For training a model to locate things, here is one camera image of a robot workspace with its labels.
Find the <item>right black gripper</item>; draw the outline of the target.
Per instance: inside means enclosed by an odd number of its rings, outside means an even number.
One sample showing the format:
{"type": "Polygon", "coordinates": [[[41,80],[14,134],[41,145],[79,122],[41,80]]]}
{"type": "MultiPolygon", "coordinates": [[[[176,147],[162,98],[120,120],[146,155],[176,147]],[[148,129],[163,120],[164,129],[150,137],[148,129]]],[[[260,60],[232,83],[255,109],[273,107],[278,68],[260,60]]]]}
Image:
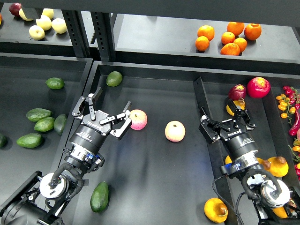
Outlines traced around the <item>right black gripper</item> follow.
{"type": "MultiPolygon", "coordinates": [[[[233,104],[232,99],[227,99],[226,105],[233,104]]],[[[212,120],[202,106],[199,109],[200,125],[199,130],[208,144],[222,140],[232,161],[251,153],[255,155],[259,151],[250,131],[256,128],[256,124],[251,121],[247,108],[245,110],[236,109],[233,119],[224,120],[221,123],[212,120]]]]}

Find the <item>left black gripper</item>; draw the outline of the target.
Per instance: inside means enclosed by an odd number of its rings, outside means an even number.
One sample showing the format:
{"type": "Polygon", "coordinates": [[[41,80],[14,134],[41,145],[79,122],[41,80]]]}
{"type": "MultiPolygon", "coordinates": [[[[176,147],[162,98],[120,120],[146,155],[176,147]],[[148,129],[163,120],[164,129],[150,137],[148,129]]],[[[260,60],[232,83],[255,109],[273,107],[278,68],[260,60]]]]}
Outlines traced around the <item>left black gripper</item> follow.
{"type": "Polygon", "coordinates": [[[130,119],[130,107],[132,102],[128,101],[122,113],[109,116],[109,114],[94,109],[94,103],[98,100],[103,90],[98,87],[95,93],[90,93],[87,97],[79,97],[71,115],[75,119],[81,119],[69,141],[75,147],[82,147],[87,151],[97,154],[108,135],[121,140],[132,125],[130,119]],[[89,108],[89,114],[83,115],[85,106],[89,108]]]}

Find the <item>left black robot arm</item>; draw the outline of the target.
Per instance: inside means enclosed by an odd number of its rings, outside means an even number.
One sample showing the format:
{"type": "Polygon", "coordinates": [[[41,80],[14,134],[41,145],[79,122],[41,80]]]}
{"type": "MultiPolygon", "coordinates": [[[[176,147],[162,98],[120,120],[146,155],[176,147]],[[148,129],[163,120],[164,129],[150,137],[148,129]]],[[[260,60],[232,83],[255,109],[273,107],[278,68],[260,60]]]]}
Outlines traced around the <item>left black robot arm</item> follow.
{"type": "Polygon", "coordinates": [[[47,175],[34,172],[0,206],[2,225],[63,224],[62,212],[89,183],[84,175],[103,166],[105,160],[99,150],[107,136],[120,140],[132,124],[130,101],[117,115],[95,110],[94,103],[101,93],[102,89],[98,88],[95,93],[79,98],[72,116],[80,124],[69,139],[72,147],[64,149],[65,163],[47,175]]]}

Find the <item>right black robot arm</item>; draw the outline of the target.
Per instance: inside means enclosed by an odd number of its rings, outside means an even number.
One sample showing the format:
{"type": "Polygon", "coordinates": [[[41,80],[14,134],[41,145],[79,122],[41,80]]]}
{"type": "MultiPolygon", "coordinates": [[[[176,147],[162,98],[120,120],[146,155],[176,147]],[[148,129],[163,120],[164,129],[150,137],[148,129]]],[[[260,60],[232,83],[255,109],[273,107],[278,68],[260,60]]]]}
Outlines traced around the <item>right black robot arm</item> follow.
{"type": "Polygon", "coordinates": [[[237,178],[244,194],[252,201],[260,225],[298,225],[300,191],[288,187],[278,176],[264,169],[256,158],[259,148],[251,136],[256,125],[248,109],[226,103],[234,116],[222,122],[213,120],[199,109],[199,130],[208,143],[221,141],[229,153],[230,163],[220,167],[221,177],[237,178]]]}

